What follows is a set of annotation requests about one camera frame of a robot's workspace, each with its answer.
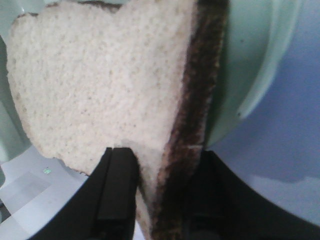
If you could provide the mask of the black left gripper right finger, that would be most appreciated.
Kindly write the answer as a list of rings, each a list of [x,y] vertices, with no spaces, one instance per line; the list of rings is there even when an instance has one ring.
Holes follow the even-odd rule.
[[[318,240],[319,226],[250,188],[213,152],[204,150],[185,195],[185,240]]]

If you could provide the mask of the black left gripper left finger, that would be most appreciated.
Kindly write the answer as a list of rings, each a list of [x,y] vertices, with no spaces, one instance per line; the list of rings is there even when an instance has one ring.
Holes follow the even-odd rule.
[[[137,158],[107,148],[92,174],[33,240],[131,240],[136,219]]]

